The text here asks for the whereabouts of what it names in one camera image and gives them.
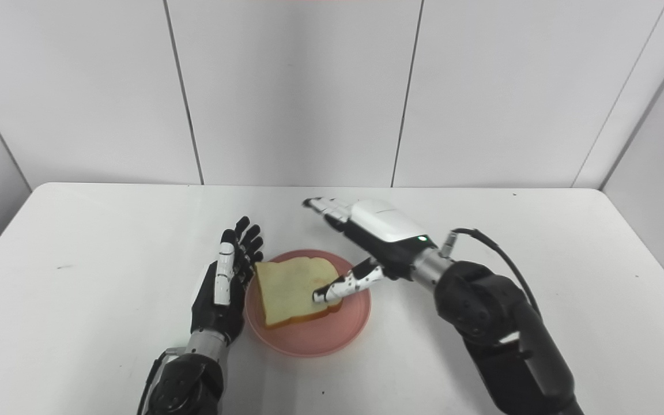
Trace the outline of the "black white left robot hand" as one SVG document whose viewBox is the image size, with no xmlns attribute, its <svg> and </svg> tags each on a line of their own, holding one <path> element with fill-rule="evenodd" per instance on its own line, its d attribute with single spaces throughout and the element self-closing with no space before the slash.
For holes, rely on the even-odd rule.
<svg viewBox="0 0 664 415">
<path fill-rule="evenodd" d="M 222 234 L 216 260 L 208 266 L 191 307 L 190 331 L 221 335 L 227 346 L 242 333 L 248 286 L 263 260 L 261 228 L 243 216 Z"/>
</svg>

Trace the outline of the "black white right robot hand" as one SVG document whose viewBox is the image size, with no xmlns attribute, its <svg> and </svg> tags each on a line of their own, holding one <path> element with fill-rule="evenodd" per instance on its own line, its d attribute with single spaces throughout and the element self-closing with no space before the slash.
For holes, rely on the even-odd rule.
<svg viewBox="0 0 664 415">
<path fill-rule="evenodd" d="M 314 289 L 316 304 L 330 304 L 371 288 L 377 282 L 404 279 L 434 289 L 450 263 L 426 231 L 389 202 L 305 199 L 303 207 L 324 218 L 329 226 L 364 250 L 369 257 L 333 282 Z"/>
</svg>

